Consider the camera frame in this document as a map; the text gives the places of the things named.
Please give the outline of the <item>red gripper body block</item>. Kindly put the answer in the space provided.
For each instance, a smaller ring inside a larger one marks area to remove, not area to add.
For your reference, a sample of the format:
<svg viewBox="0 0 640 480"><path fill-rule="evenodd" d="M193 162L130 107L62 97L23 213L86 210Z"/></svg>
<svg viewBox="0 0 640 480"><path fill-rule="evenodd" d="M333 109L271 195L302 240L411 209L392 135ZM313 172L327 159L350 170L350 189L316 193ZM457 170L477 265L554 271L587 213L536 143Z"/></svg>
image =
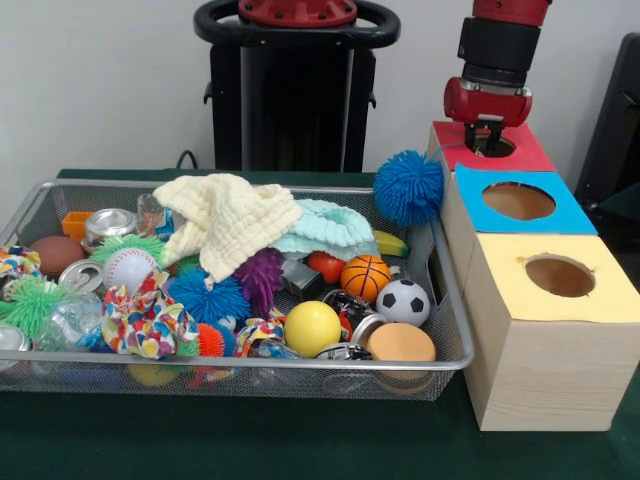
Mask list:
<svg viewBox="0 0 640 480"><path fill-rule="evenodd" d="M532 105L533 95L527 87L496 87L453 77L444 91L445 116L465 124L493 121L503 127L518 127Z"/></svg>

